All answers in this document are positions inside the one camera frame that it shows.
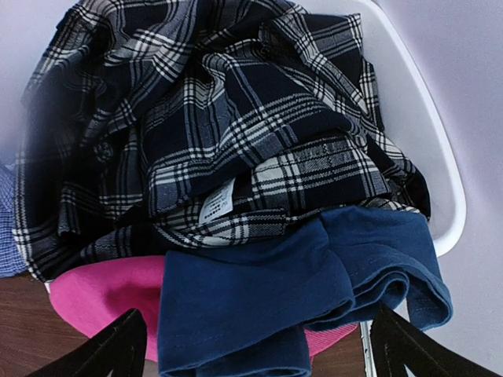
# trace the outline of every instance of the navy plaid flannel shirt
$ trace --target navy plaid flannel shirt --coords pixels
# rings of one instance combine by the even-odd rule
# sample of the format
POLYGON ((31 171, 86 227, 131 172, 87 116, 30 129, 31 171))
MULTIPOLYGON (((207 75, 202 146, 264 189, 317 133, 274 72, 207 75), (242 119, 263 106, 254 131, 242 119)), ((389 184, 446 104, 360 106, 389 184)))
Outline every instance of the navy plaid flannel shirt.
POLYGON ((360 16, 284 0, 82 0, 24 95, 15 236, 40 280, 281 236, 348 204, 420 210, 384 136, 360 16), (200 208, 236 178, 233 211, 200 208))

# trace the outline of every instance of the care label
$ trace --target care label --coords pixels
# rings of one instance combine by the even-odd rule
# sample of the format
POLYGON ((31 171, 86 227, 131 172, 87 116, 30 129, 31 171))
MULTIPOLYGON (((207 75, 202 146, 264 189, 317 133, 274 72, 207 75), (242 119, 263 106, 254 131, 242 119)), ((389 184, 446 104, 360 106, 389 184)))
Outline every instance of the care label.
POLYGON ((206 224, 233 210, 233 190, 236 178, 224 183, 206 200, 199 214, 199 223, 206 224))

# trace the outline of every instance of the pile of clothes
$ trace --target pile of clothes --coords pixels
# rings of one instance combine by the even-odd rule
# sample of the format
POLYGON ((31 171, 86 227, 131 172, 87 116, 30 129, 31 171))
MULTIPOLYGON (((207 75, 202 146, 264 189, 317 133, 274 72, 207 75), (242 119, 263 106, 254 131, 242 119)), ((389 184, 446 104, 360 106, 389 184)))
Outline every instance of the pile of clothes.
POLYGON ((93 336, 140 309, 180 377, 309 375, 315 343, 404 299, 446 323, 428 188, 362 41, 358 14, 285 0, 72 7, 25 91, 14 192, 56 311, 93 336))

